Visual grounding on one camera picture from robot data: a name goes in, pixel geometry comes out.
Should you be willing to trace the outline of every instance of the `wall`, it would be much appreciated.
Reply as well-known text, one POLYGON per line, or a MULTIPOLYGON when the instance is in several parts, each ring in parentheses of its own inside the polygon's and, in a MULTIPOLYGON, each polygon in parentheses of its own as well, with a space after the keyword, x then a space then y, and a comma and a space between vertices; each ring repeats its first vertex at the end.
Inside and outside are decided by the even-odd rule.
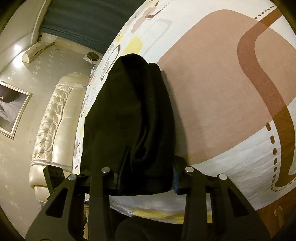
POLYGON ((60 38, 60 37, 57 37, 57 36, 54 36, 51 34, 46 34, 46 33, 40 33, 40 36, 42 36, 42 37, 40 37, 39 40, 43 40, 48 43, 55 42, 56 45, 62 46, 64 48, 72 49, 72 50, 74 50, 78 53, 82 53, 84 55, 87 54, 88 52, 95 52, 95 53, 97 53, 97 55, 99 56, 100 59, 103 58, 103 54, 101 54, 97 51, 94 51, 90 48, 87 48, 85 46, 82 46, 78 43, 72 42, 70 40, 66 40, 66 39, 63 39, 63 38, 60 38))
POLYGON ((43 3, 44 0, 26 0, 5 26, 0 35, 0 72, 3 66, 31 44, 32 32, 43 3), (14 50, 16 42, 21 42, 17 51, 14 50))
POLYGON ((55 85, 71 72, 90 74, 83 54, 53 45, 31 63, 20 53, 0 73, 0 80, 32 93, 12 140, 0 134, 0 205, 22 236, 38 214, 29 168, 36 135, 55 85))
POLYGON ((52 0, 44 0, 43 5, 40 9, 40 12, 38 14, 38 17, 36 19, 33 33, 32 33, 32 38, 31 38, 31 44, 34 44, 38 41, 38 36, 39 36, 39 28, 43 22, 44 16, 47 12, 48 6, 51 4, 52 0))
POLYGON ((24 0, 14 0, 14 1, 1 1, 0 8, 0 33, 2 33, 6 24, 13 16, 18 7, 24 2, 24 0))

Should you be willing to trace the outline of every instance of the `framed picture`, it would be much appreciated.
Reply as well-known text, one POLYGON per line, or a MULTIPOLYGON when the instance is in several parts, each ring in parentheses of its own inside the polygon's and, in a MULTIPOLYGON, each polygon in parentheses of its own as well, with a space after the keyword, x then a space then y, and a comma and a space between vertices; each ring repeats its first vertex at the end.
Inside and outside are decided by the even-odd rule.
POLYGON ((0 81, 0 133, 13 139, 32 94, 0 81))

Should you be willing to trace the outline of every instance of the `brown wavy stripe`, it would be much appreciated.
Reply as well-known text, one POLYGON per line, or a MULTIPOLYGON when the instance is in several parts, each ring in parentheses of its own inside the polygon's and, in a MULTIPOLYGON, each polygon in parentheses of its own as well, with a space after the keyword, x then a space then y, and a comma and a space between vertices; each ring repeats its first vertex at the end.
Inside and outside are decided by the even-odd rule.
POLYGON ((296 176, 296 174, 289 175, 295 150, 295 130, 281 94, 257 61, 255 42, 280 16, 282 13, 278 9, 273 10, 242 36, 237 47, 240 66, 263 99, 279 135, 281 167, 276 187, 287 185, 296 176))
POLYGON ((164 7, 162 7, 162 9, 160 9, 156 14, 153 14, 153 15, 146 15, 145 18, 148 18, 148 19, 151 19, 151 18, 154 18, 158 13, 160 13, 161 10, 163 10, 164 7))

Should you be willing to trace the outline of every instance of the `dotted line pattern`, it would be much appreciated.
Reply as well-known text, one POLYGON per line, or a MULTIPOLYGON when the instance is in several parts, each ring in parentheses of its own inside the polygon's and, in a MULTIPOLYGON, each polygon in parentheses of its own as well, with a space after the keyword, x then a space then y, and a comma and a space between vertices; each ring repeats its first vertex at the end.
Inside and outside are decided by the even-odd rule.
POLYGON ((260 17, 262 14, 264 14, 267 11, 272 10, 273 8, 275 8, 276 6, 272 5, 271 7, 269 7, 267 10, 264 10, 264 12, 262 12, 261 14, 258 14, 258 17, 260 17))
MULTIPOLYGON (((267 128, 268 131, 271 131, 271 126, 270 126, 269 123, 266 123, 266 128, 267 128)), ((271 144, 274 144, 274 143, 275 143, 275 140, 274 140, 274 136, 273 136, 273 135, 270 136, 270 142, 271 142, 271 144)), ((273 153, 273 155, 275 156, 276 153, 277 153, 277 149, 274 148, 274 149, 272 150, 272 153, 273 153)), ((274 165, 277 164, 277 161, 278 161, 277 158, 275 158, 275 159, 274 159, 274 165)), ((291 185, 291 184, 292 184, 292 182, 290 182, 288 185, 284 186, 284 188, 282 188, 282 189, 277 189, 276 187, 273 187, 273 185, 274 185, 274 181, 275 181, 275 178, 276 178, 276 173, 272 176, 271 188, 270 188, 270 190, 272 190, 272 191, 275 191, 275 192, 281 191, 281 190, 285 189, 288 185, 291 185)))

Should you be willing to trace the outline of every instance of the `wall light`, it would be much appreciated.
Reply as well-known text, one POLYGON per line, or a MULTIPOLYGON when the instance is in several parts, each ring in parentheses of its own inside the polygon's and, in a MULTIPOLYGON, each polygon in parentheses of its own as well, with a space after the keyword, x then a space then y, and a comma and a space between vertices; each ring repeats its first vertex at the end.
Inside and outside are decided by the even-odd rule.
POLYGON ((12 61, 13 66, 14 66, 15 68, 19 68, 19 67, 23 66, 23 63, 22 63, 22 55, 23 55, 23 53, 20 53, 20 54, 17 55, 17 56, 14 58, 14 60, 12 61))
POLYGON ((20 52, 22 50, 21 46, 15 45, 15 51, 20 52))

